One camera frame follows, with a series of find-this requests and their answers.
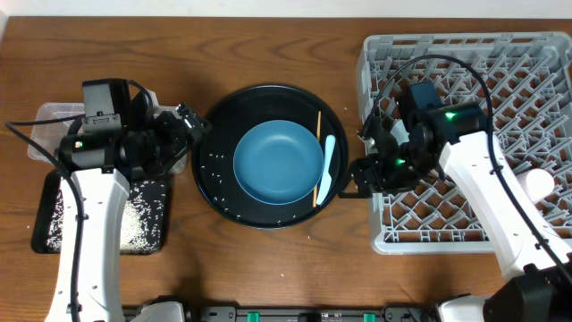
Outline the round black serving tray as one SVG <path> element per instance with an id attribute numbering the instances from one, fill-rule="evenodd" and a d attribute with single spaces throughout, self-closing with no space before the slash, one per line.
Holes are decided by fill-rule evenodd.
<path id="1" fill-rule="evenodd" d="M 283 84 L 240 89 L 223 98 L 207 114 L 211 131 L 192 151 L 195 183 L 208 204 L 222 216 L 257 229 L 279 229 L 300 224 L 325 209 L 335 198 L 349 162 L 348 139 L 341 120 L 315 94 Z M 330 174 L 332 187 L 320 206 L 307 195 L 289 205 L 270 205 L 250 197 L 237 182 L 232 159 L 244 134 L 260 123 L 286 120 L 307 130 L 321 130 L 321 142 L 336 138 Z"/>

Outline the light blue plastic knife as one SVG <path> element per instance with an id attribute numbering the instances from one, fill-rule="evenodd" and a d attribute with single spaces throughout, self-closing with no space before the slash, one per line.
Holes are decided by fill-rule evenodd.
<path id="1" fill-rule="evenodd" d="M 316 197 L 316 205 L 321 206 L 331 188 L 332 177 L 330 175 L 330 166 L 332 162 L 332 155 L 335 149 L 336 138 L 333 135 L 328 135 L 325 139 L 324 146 L 324 168 L 322 173 L 322 178 L 318 188 L 318 193 Z"/>

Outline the wooden chopstick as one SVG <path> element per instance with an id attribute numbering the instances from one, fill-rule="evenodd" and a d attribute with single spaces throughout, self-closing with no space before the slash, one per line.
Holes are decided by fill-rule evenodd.
<path id="1" fill-rule="evenodd" d="M 320 180 L 320 175 L 322 173 L 321 170 L 321 165 L 318 164 L 318 162 L 321 160 L 322 157 L 322 152 L 321 152 L 321 148 L 320 148 L 320 137 L 321 137 L 321 124 L 322 124 L 322 111 L 318 111 L 317 114 L 317 121 L 316 121 L 316 133 L 315 133 L 315 138 L 316 138 L 316 144 L 317 144 L 317 150 L 315 152 L 315 157 L 317 157 L 317 160 L 315 161 L 315 165 L 317 166 L 317 179 L 315 181 L 315 187 L 313 189 L 313 208 L 317 208 L 317 194 L 318 194 L 318 183 Z"/>

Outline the dark blue plate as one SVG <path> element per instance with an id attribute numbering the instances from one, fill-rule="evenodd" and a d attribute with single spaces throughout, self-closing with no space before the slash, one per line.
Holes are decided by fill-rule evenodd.
<path id="1" fill-rule="evenodd" d="M 320 148 L 318 164 L 323 173 L 324 152 Z M 315 134 L 306 127 L 272 120 L 242 136 L 233 154 L 232 170 L 249 197 L 267 205 L 289 205 L 305 198 L 315 187 L 316 150 Z"/>

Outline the pink cup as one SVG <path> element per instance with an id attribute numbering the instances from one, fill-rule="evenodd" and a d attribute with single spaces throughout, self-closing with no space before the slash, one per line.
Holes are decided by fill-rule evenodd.
<path id="1" fill-rule="evenodd" d="M 555 187 L 554 178 L 551 174 L 540 168 L 518 174 L 517 180 L 534 204 L 552 194 Z"/>

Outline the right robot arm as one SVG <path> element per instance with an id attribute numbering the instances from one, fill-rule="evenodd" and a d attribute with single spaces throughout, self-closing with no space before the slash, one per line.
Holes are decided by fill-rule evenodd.
<path id="1" fill-rule="evenodd" d="M 549 227 L 510 169 L 491 118 L 477 104 L 410 108 L 408 141 L 371 133 L 376 151 L 351 163 L 355 197 L 413 190 L 433 169 L 449 176 L 492 243 L 506 283 L 491 297 L 460 296 L 440 321 L 569 321 L 571 248 Z"/>

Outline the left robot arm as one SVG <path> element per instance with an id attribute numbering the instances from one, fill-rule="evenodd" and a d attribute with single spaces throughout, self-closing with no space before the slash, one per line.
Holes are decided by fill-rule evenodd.
<path id="1" fill-rule="evenodd" d="M 86 80 L 80 129 L 65 135 L 63 238 L 49 321 L 122 321 L 120 236 L 130 184 L 155 179 L 208 134 L 209 121 L 188 105 L 158 112 L 146 88 L 125 79 Z"/>

